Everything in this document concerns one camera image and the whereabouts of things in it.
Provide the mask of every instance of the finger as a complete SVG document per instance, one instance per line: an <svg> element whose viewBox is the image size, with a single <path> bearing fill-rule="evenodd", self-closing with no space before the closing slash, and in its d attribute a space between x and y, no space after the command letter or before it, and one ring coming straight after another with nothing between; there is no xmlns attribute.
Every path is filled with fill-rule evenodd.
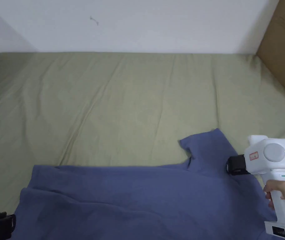
<svg viewBox="0 0 285 240"><path fill-rule="evenodd" d="M265 192L271 192L272 190L281 191L283 189L285 189L285 181L277 180L268 180L263 188Z"/></svg>
<svg viewBox="0 0 285 240"><path fill-rule="evenodd" d="M272 201L270 201L270 202L268 203L268 207L270 207L270 208L272 208L272 209L275 209L274 203L273 203Z"/></svg>
<svg viewBox="0 0 285 240"><path fill-rule="evenodd" d="M266 198L266 199L271 199L271 198L272 198L271 193L270 193L270 192L267 192L265 198Z"/></svg>

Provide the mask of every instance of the t-shirt sleeve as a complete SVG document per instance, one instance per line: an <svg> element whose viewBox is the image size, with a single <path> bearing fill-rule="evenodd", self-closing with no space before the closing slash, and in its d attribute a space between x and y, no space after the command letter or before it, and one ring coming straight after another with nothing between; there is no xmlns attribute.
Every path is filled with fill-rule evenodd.
<svg viewBox="0 0 285 240"><path fill-rule="evenodd" d="M180 146L192 155L188 170L207 176L227 175L226 162L237 155L219 129L188 136Z"/></svg>

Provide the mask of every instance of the sticker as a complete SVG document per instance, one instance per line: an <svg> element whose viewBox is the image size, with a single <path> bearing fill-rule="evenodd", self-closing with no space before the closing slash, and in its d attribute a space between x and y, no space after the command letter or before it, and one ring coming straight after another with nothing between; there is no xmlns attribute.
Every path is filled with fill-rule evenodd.
<svg viewBox="0 0 285 240"><path fill-rule="evenodd" d="M249 155L249 159L250 161L251 160L254 160L254 159L257 159L258 158L258 152L254 152L252 154Z"/></svg>

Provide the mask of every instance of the round button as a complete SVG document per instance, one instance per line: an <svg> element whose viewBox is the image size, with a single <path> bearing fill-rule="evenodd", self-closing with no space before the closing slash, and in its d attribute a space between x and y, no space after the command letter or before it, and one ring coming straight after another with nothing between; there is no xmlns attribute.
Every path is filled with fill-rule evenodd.
<svg viewBox="0 0 285 240"><path fill-rule="evenodd" d="M280 162L285 157L285 149L277 143L270 143L265 146L263 154L268 161Z"/></svg>

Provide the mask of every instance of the mattress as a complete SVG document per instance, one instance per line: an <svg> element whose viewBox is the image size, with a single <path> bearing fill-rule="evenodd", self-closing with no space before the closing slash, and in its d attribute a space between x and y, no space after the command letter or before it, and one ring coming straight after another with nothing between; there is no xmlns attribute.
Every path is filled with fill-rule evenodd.
<svg viewBox="0 0 285 240"><path fill-rule="evenodd" d="M252 55L0 54L0 211L35 164L155 166L188 158L178 140L220 128L285 138L285 90Z"/></svg>

